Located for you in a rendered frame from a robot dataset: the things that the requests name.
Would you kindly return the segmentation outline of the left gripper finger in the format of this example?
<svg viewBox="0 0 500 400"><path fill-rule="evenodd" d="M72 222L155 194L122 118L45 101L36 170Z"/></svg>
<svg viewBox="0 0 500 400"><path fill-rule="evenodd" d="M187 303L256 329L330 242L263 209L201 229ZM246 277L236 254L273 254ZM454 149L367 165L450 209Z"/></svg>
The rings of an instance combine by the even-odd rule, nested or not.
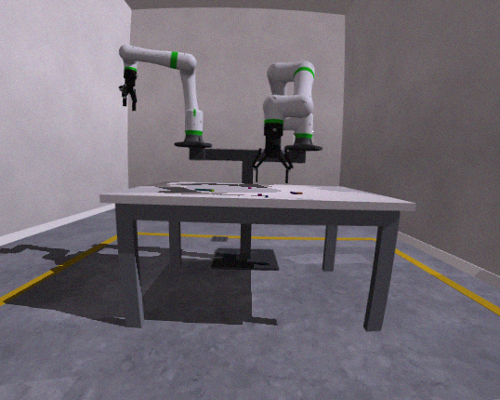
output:
<svg viewBox="0 0 500 400"><path fill-rule="evenodd" d="M271 154L271 151L269 151L264 157L263 159L255 166L255 163L257 162L257 159L258 157L260 156L261 153L264 152L265 149L261 149L259 148L258 149L258 154L257 154L257 157L255 159L255 161L253 162L252 164L252 167L254 168L254 171L256 172L256 182L257 182L257 171L258 171L258 167L264 162L264 160Z"/></svg>
<svg viewBox="0 0 500 400"><path fill-rule="evenodd" d="M278 152L277 152L277 151L275 151L276 155L278 156L278 159L282 162L282 164L283 164L283 165L285 166L285 168L286 168L285 183L288 183L288 172L290 172L290 171L291 171L291 168L293 168L293 165L292 165L291 160L290 160L290 158L289 158L289 156L288 156L288 154L287 154L287 150L286 150L286 149L285 149L285 150L282 150L282 152L284 153L284 156L285 156L285 158L286 158L286 160L287 160L287 162L288 162L288 165L289 165L289 166L288 166L288 165L287 165L287 164L283 161L283 159L282 159L282 158L281 158L281 156L278 154Z"/></svg>

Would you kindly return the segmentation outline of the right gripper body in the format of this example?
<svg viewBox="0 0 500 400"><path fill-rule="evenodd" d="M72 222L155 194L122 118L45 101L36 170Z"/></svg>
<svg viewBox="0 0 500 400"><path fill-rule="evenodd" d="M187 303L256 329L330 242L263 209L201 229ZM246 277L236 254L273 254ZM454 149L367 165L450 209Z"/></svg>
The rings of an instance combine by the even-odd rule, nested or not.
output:
<svg viewBox="0 0 500 400"><path fill-rule="evenodd" d="M136 79L135 78L132 78L132 77L126 77L125 78L125 84L128 84L127 90L129 90L129 88L131 88L131 87L133 88L135 86L135 83L136 83Z"/></svg>

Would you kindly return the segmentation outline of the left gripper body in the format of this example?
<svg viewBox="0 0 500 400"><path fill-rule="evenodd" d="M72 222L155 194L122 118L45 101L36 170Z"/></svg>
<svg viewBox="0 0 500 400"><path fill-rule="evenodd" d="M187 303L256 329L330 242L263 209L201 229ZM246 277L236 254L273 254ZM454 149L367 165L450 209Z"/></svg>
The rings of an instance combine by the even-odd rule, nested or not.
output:
<svg viewBox="0 0 500 400"><path fill-rule="evenodd" d="M268 146L275 146L275 147L268 147ZM280 154L282 152L281 136L266 136L264 152L265 152L265 154L267 154L269 151L271 151L271 154L268 156L268 158L277 158L278 157L276 155L275 151L277 151L278 154Z"/></svg>

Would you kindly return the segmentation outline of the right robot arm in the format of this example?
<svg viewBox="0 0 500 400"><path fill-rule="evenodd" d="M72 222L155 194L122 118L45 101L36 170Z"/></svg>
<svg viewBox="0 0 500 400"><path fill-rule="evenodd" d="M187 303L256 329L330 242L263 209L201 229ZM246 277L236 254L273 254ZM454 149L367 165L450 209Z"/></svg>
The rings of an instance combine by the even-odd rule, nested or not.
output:
<svg viewBox="0 0 500 400"><path fill-rule="evenodd" d="M119 55L125 61L124 78L132 77L137 79L139 61L181 70L179 72L185 100L185 140L204 142L202 138L203 112L198 109L195 88L196 59L191 54L151 50L130 45L122 45L119 48Z"/></svg>

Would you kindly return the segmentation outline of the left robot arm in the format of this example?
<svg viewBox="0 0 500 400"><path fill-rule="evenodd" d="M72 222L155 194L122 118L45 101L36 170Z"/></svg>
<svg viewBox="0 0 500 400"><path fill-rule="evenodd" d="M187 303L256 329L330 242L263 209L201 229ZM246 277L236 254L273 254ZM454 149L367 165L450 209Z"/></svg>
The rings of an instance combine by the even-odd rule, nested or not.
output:
<svg viewBox="0 0 500 400"><path fill-rule="evenodd" d="M264 136L282 136L284 130L294 130L293 145L312 144L314 74L314 67L308 61L271 64L267 70L271 96L263 102ZM294 82L294 96L286 96L288 82Z"/></svg>

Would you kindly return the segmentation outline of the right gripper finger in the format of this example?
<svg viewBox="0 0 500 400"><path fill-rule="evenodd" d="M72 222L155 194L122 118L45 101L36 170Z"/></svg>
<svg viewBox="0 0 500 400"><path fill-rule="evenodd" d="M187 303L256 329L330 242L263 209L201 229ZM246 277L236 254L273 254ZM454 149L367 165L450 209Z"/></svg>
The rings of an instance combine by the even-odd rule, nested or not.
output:
<svg viewBox="0 0 500 400"><path fill-rule="evenodd" d="M132 111L136 110L136 102L137 102L137 96L136 96L136 90L132 88L133 93L129 93L132 99ZM134 94L135 93L135 94ZM134 96L135 95L135 96Z"/></svg>
<svg viewBox="0 0 500 400"><path fill-rule="evenodd" d="M123 97L123 106L126 106L126 99L127 99L127 97L126 97L126 96L128 95L128 93L129 93L129 92L130 92L130 90L132 89L132 87L131 87L131 88L129 88L129 90L127 90L127 88L128 88L128 84L124 84L124 89L123 89L123 92L122 92L122 97Z"/></svg>

